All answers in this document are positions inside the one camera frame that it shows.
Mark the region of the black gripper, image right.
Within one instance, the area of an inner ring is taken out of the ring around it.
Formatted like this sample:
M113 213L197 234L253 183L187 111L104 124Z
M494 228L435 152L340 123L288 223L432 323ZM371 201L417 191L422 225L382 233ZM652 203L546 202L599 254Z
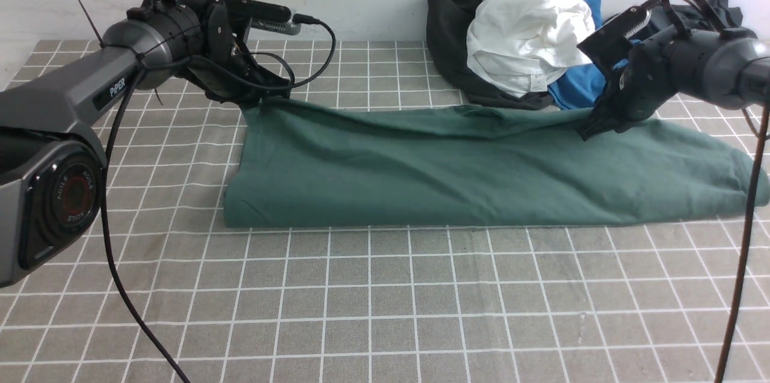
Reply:
M611 84L608 100L596 103L576 128L583 141L613 131L624 133L652 115L676 91L668 52L671 40L627 41L627 64Z

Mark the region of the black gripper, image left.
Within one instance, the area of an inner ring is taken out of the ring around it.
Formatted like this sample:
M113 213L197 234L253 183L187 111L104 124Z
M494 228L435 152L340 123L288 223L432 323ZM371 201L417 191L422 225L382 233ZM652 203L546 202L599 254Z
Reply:
M180 77L203 90L213 101L240 101L240 109L256 108L269 98L291 98L288 78L263 74L243 51L245 43L233 36L226 6L207 1L202 8L203 46L180 71Z

